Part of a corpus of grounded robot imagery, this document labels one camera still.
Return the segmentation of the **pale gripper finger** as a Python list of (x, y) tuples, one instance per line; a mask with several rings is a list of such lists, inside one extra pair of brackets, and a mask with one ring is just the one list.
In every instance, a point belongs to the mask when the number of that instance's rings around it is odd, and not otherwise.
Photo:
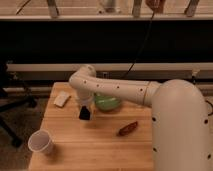
[(94, 105), (89, 106), (88, 110), (90, 112), (90, 120), (92, 120), (95, 117), (95, 107), (94, 107)]

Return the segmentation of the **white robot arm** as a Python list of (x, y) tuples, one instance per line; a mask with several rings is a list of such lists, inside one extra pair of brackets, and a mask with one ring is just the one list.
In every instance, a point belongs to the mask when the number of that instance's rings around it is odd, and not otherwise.
[(81, 66), (69, 84), (82, 106), (100, 93), (151, 109), (154, 171), (211, 171), (208, 109), (194, 84), (181, 79), (164, 83), (103, 79), (91, 65)]

